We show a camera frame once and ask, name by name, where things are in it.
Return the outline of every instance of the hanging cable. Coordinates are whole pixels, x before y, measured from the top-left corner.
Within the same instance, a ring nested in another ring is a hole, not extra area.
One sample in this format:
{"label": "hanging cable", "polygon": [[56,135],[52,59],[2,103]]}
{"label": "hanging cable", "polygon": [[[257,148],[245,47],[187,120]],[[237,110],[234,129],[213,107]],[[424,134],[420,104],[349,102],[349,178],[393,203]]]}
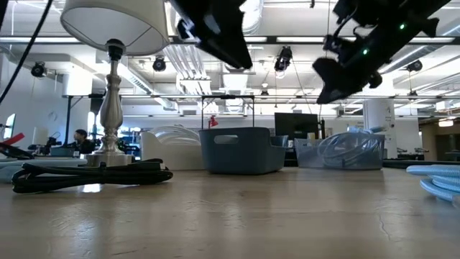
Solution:
{"label": "hanging cable", "polygon": [[27,44],[26,49],[24,50],[24,53],[22,54],[21,59],[17,63],[16,70],[13,72],[13,76],[11,76],[11,79],[9,80],[8,84],[6,85],[5,90],[1,93],[0,95],[0,105],[5,100],[6,95],[8,94],[9,90],[13,86],[14,81],[16,80],[16,77],[18,76],[22,66],[24,65],[24,62],[29,55],[30,49],[32,48],[33,44],[35,43],[35,39],[37,39],[38,33],[42,29],[43,24],[45,23],[46,17],[48,15],[48,12],[50,11],[50,8],[52,6],[52,0],[48,0],[45,9],[43,10],[42,17],[40,18],[40,21],[38,22],[37,28],[34,31],[34,34],[30,37],[30,41]]}
{"label": "hanging cable", "polygon": [[310,104],[308,103],[307,93],[305,92],[305,89],[302,86],[302,82],[300,81],[299,73],[297,72],[297,66],[295,65],[294,58],[293,58],[293,65],[294,65],[295,75],[297,76],[297,80],[299,82],[300,89],[302,89],[303,97],[305,98],[305,102],[307,103],[308,110],[310,111],[310,114],[313,114],[313,112],[311,112]]}

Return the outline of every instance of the gray storage bin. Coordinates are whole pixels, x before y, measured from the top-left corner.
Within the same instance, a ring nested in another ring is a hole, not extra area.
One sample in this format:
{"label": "gray storage bin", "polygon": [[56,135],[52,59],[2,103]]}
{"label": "gray storage bin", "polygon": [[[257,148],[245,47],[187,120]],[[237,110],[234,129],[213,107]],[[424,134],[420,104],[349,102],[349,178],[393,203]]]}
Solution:
{"label": "gray storage bin", "polygon": [[200,131],[205,169],[211,173],[259,175],[284,165],[285,148],[272,146],[264,127]]}

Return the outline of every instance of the coiled plastic tubing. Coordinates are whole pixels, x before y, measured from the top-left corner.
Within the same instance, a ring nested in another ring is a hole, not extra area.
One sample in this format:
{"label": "coiled plastic tubing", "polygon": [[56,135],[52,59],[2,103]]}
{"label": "coiled plastic tubing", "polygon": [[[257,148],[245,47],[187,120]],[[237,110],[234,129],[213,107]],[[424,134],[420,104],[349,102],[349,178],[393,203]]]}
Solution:
{"label": "coiled plastic tubing", "polygon": [[460,165],[412,165],[406,170],[414,176],[428,176],[420,186],[434,196],[452,202],[460,200]]}

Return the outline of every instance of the person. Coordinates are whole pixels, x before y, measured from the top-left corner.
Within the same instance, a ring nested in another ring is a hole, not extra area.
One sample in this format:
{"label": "person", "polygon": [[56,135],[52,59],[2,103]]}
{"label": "person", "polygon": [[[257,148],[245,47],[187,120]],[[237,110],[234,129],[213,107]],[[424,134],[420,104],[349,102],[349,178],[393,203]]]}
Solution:
{"label": "person", "polygon": [[96,146],[93,142],[87,139],[88,133],[84,129],[77,129],[73,135],[74,143],[69,144],[70,147],[74,147],[80,154],[91,154]]}

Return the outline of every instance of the metal lamp base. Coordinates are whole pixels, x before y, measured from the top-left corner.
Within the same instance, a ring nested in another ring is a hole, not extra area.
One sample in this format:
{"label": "metal lamp base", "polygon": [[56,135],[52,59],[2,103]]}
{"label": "metal lamp base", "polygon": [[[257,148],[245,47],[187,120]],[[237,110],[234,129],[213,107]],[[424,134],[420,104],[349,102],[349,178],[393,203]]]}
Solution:
{"label": "metal lamp base", "polygon": [[120,166],[129,165],[132,163],[132,155],[126,154],[109,154],[109,153],[95,153],[86,155],[85,159],[88,161],[87,166],[99,167],[101,162],[104,162],[107,166]]}

